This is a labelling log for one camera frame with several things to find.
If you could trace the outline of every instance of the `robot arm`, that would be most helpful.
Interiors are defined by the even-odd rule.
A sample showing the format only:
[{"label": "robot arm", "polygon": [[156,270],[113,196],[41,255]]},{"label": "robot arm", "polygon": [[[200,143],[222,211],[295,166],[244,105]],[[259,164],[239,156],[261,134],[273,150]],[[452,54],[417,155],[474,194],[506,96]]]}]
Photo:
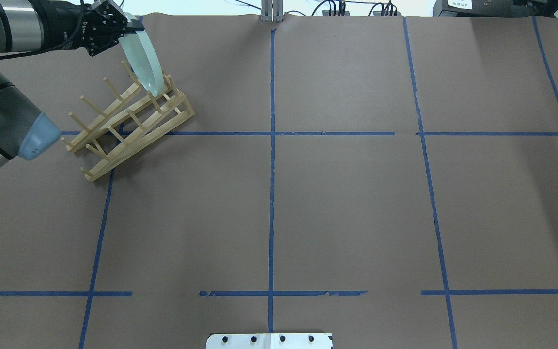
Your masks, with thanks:
[{"label": "robot arm", "polygon": [[[83,46],[95,56],[129,33],[143,31],[113,0],[80,6],[60,0],[0,0],[1,59]],[[0,73],[0,167],[15,156],[34,159],[60,137],[49,118]]]}]

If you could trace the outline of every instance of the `white label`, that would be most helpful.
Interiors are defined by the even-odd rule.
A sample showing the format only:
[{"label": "white label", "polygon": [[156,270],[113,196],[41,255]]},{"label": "white label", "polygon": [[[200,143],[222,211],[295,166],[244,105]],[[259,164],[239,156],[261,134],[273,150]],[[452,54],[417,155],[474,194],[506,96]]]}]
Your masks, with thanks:
[{"label": "white label", "polygon": [[447,0],[447,4],[458,9],[472,10],[472,0]]}]

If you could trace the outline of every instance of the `label sticker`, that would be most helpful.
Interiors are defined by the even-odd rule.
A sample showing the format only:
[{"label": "label sticker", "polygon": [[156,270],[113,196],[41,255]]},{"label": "label sticker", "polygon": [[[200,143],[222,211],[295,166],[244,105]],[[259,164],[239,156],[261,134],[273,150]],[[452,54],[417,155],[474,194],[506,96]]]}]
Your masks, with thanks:
[{"label": "label sticker", "polygon": [[472,0],[448,0],[447,4],[458,9],[472,10]]}]

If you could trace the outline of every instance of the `white bracket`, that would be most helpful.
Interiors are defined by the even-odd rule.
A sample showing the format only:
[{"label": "white bracket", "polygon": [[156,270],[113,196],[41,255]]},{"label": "white bracket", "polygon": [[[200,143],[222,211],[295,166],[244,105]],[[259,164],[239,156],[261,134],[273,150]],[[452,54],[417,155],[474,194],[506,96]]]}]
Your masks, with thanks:
[{"label": "white bracket", "polygon": [[212,335],[206,349],[332,349],[330,333],[257,333]]},{"label": "white bracket", "polygon": [[283,22],[283,0],[262,0],[262,22]]}]

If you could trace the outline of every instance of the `light blue plate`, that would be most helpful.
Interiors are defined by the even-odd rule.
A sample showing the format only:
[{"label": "light blue plate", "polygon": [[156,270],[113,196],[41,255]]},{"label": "light blue plate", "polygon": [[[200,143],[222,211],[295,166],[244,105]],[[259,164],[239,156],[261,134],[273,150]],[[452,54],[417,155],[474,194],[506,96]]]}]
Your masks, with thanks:
[{"label": "light blue plate", "polygon": [[[126,13],[126,17],[137,19],[130,13]],[[156,55],[155,47],[152,45],[148,33],[141,31],[126,34],[120,38],[120,43],[139,82],[154,97],[158,97],[165,91],[165,81],[159,57]]]}]

